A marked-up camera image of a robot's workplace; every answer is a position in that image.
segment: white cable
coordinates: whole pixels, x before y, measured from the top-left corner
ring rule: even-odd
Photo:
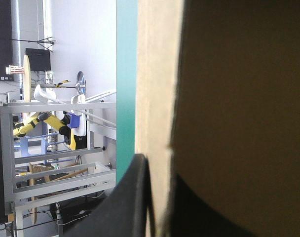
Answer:
[[[90,214],[87,214],[87,215],[85,215],[85,216],[81,216],[81,217],[79,217],[79,218],[76,218],[76,219],[74,219],[74,220],[72,220],[72,221],[69,221],[69,222],[67,222],[67,223],[64,223],[64,224],[59,224],[58,222],[56,222],[56,224],[57,224],[58,226],[64,226],[64,225],[66,225],[66,224],[69,224],[69,223],[71,223],[71,222],[73,222],[73,221],[82,219],[82,218],[84,218],[84,217],[86,217],[86,216],[89,216],[89,215],[90,215]]]
[[[101,123],[99,123],[99,122],[96,122],[96,121],[94,121],[94,120],[92,120],[92,119],[89,119],[89,118],[87,118],[86,120],[87,120],[87,121],[89,121],[89,122],[92,122],[92,123],[94,123],[94,124],[97,124],[97,125],[100,125],[100,126],[103,126],[103,127],[109,128],[109,129],[116,130],[116,128],[115,128],[115,127],[109,127],[109,126],[106,126],[106,125],[104,125],[104,124],[101,124]]]
[[[88,99],[86,100],[86,102],[93,102],[93,101],[96,101],[96,100],[100,100],[100,99],[103,99],[104,97],[107,97],[107,96],[110,96],[110,95],[113,95],[113,94],[116,94],[116,91],[113,91],[113,92],[109,92],[109,93],[106,93],[104,95],[101,95],[101,96],[97,96],[93,99]]]
[[[104,191],[102,191],[102,193],[101,194],[99,194],[98,196],[96,196],[96,197],[91,197],[91,196],[82,196],[82,197],[88,197],[88,198],[99,198],[103,193],[105,192],[105,190]]]
[[[100,93],[100,94],[96,94],[96,95],[93,95],[93,96],[91,96],[91,97],[86,98],[86,101],[93,100],[93,99],[96,100],[96,99],[95,99],[96,97],[100,97],[100,96],[103,96],[103,95],[108,94],[108,93],[115,94],[115,93],[116,93],[116,90],[115,90],[115,89],[112,89],[112,90],[103,91],[103,92]]]

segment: yellow robotic arm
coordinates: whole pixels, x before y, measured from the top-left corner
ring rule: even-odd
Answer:
[[[51,112],[41,112],[30,116],[26,121],[15,124],[13,135],[15,137],[24,137],[28,132],[33,130],[37,123],[44,121],[45,123],[56,129],[61,135],[69,136],[70,128]]]

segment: wooden board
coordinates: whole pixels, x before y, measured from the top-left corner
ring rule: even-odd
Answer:
[[[25,73],[23,74],[23,95],[24,102],[30,102],[32,99],[32,81],[31,81],[31,67],[27,55],[24,55],[23,67]]]

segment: white wall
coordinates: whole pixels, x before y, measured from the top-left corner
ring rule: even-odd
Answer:
[[[76,82],[83,71],[86,96],[116,88],[116,0],[46,0],[51,14],[51,31],[56,42],[51,54],[54,81]],[[70,100],[74,89],[56,89],[60,100]],[[105,101],[115,101],[111,96]],[[115,109],[105,110],[103,117],[115,122]],[[95,136],[95,146],[103,145],[103,137]],[[109,142],[104,154],[86,155],[115,165],[115,143]]]

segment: metal bar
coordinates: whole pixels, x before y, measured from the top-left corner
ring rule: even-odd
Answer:
[[[29,105],[29,106],[4,106],[1,107],[1,114],[15,114],[43,111],[68,111],[68,110],[95,110],[116,108],[116,102],[104,103],[83,103],[83,104],[48,104],[48,105]]]
[[[12,150],[13,144],[11,135],[10,115],[1,114],[1,140],[2,140],[2,160],[3,160],[3,180],[4,180],[4,199],[13,198],[13,171],[12,170]]]
[[[57,153],[48,153],[40,156],[31,156],[31,157],[19,157],[15,158],[15,164],[29,163],[40,160],[48,160],[48,159],[59,159],[64,157],[73,157],[78,155],[85,155],[90,153],[102,152],[103,149],[101,147],[95,147],[94,149],[79,149],[74,151],[66,151],[66,152],[57,152]]]
[[[53,170],[47,170],[47,171],[33,173],[33,174],[22,175],[22,176],[16,177],[15,180],[16,180],[16,182],[22,182],[22,181],[29,180],[29,179],[37,179],[37,178],[41,178],[44,176],[65,173],[65,172],[74,171],[74,170],[78,170],[78,169],[85,169],[85,168],[89,168],[89,167],[93,167],[93,166],[95,166],[95,163],[80,164],[80,165],[70,166],[70,167],[66,167],[66,168],[53,169]]]
[[[115,181],[110,181],[108,183],[98,184],[98,185],[93,186],[93,187],[78,189],[78,190],[70,191],[70,192],[67,192],[67,193],[64,193],[64,194],[57,194],[57,195],[54,195],[54,196],[51,196],[51,197],[44,197],[44,198],[41,198],[41,199],[36,199],[35,201],[29,201],[25,204],[17,205],[16,210],[24,211],[24,210],[32,209],[32,208],[35,208],[35,207],[45,206],[45,205],[49,205],[51,203],[64,201],[64,200],[72,199],[72,198],[75,198],[75,197],[88,195],[88,194],[91,194],[91,193],[96,193],[98,191],[111,189],[113,187],[115,187]]]
[[[55,84],[32,84],[32,88],[36,87],[37,85],[40,85],[41,88],[76,88],[75,84],[62,84],[59,85],[59,87],[56,87]]]
[[[18,188],[14,190],[14,200],[49,194],[57,191],[77,188],[94,183],[106,183],[110,180],[116,179],[116,170],[105,171],[95,174],[87,174],[77,176],[70,179],[53,181],[44,184],[37,184],[33,186]]]

